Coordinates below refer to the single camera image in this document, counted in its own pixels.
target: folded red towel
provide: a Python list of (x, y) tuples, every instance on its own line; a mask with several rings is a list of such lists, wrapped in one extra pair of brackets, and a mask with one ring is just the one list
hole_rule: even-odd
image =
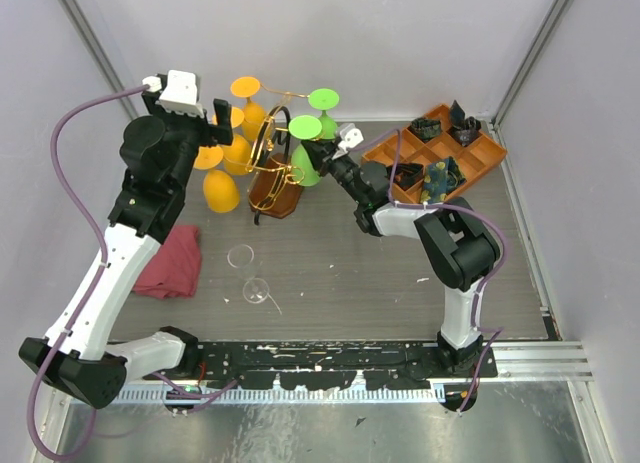
[(175, 226), (133, 286), (138, 295), (166, 298), (193, 296), (198, 287), (202, 255), (197, 226)]

